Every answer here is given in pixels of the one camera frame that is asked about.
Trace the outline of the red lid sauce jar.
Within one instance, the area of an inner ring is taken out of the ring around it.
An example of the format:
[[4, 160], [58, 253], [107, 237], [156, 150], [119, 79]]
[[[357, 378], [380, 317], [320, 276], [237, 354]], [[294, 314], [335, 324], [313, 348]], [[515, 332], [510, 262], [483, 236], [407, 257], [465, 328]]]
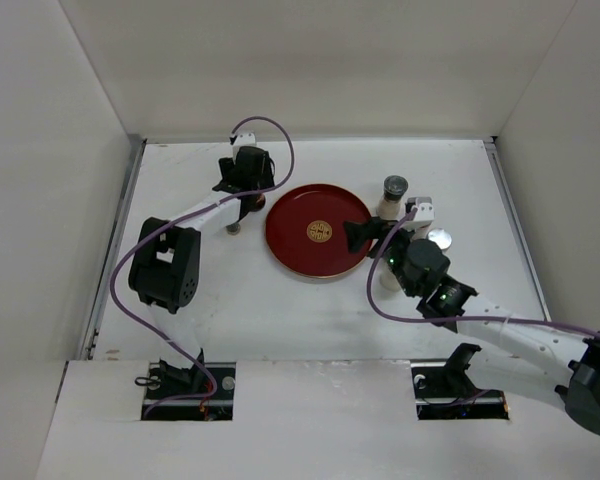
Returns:
[[266, 204], [266, 197], [264, 194], [258, 195], [251, 204], [251, 210], [253, 212], [260, 211], [264, 208]]

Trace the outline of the grey lid white shaker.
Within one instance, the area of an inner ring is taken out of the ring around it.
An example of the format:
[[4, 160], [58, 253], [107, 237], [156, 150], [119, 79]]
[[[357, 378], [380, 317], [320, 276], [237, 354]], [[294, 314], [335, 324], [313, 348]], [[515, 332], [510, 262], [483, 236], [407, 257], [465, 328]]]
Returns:
[[376, 207], [377, 215], [383, 220], [396, 219], [401, 210], [401, 201], [409, 187], [406, 178], [390, 175], [383, 182], [383, 195]]

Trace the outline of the small dark spice bottle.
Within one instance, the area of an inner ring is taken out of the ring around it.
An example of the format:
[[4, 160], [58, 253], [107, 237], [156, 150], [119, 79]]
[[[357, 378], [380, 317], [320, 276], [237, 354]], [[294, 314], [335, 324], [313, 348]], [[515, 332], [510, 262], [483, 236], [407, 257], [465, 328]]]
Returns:
[[238, 235], [241, 231], [241, 225], [239, 223], [234, 223], [226, 226], [225, 229], [229, 235]]

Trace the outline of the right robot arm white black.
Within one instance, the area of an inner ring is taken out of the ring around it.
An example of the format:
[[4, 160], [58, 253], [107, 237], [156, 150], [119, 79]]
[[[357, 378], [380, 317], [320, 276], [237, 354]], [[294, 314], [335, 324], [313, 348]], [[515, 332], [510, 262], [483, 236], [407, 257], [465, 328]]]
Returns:
[[600, 332], [557, 322], [517, 317], [480, 299], [478, 292], [448, 273], [450, 259], [433, 241], [404, 230], [404, 221], [373, 217], [346, 221], [350, 252], [375, 244], [368, 256], [386, 262], [402, 292], [418, 299], [418, 323], [491, 344], [503, 357], [475, 359], [479, 347], [461, 347], [461, 361], [444, 370], [444, 384], [463, 396], [473, 389], [502, 390], [535, 399], [565, 412], [600, 436]]

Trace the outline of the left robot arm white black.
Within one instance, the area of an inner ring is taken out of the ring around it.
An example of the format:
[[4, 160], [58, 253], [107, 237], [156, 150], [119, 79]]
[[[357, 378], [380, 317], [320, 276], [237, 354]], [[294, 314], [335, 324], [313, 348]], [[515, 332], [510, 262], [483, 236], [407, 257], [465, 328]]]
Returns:
[[228, 227], [240, 226], [247, 215], [264, 207], [264, 191], [274, 187], [274, 162], [257, 146], [241, 146], [219, 160], [220, 182], [201, 203], [185, 212], [185, 220], [150, 217], [144, 221], [128, 275], [129, 288], [148, 307], [152, 319], [141, 325], [161, 332], [162, 339], [180, 354], [185, 352], [169, 336], [165, 318], [175, 316], [193, 300], [200, 276], [203, 239]]

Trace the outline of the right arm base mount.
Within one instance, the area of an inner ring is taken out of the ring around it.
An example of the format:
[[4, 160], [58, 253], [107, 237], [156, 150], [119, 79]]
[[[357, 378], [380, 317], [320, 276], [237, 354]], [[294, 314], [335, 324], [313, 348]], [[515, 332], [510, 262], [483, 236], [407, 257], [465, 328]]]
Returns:
[[446, 360], [411, 363], [416, 414], [422, 421], [508, 420], [504, 393], [478, 389], [467, 372], [478, 345], [462, 343]]

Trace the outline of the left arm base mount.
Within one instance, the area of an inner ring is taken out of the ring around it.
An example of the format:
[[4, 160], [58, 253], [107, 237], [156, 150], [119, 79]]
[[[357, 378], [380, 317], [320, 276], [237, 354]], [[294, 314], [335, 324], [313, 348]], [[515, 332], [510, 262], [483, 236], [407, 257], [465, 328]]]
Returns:
[[148, 373], [134, 379], [143, 389], [144, 421], [231, 421], [236, 391], [236, 364], [210, 363], [207, 370], [216, 381], [192, 365], [176, 368], [164, 360], [150, 365]]

